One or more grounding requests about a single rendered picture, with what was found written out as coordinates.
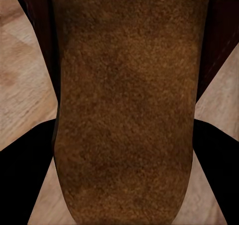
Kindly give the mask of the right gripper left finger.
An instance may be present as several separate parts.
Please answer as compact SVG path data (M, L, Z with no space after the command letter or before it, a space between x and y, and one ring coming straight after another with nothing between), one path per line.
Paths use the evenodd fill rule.
M27 225L53 158L55 122L38 124L0 151L0 225Z

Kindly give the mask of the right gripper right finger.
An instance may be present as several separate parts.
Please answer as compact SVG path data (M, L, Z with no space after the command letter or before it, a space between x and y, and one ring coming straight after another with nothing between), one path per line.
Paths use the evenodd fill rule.
M228 225L239 225L239 142L194 119L193 149Z

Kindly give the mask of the sandal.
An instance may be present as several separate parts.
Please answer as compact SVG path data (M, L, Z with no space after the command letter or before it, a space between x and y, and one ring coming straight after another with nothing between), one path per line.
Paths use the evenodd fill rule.
M239 43L239 0L18 0L58 100L51 148L77 225L171 225L195 106Z

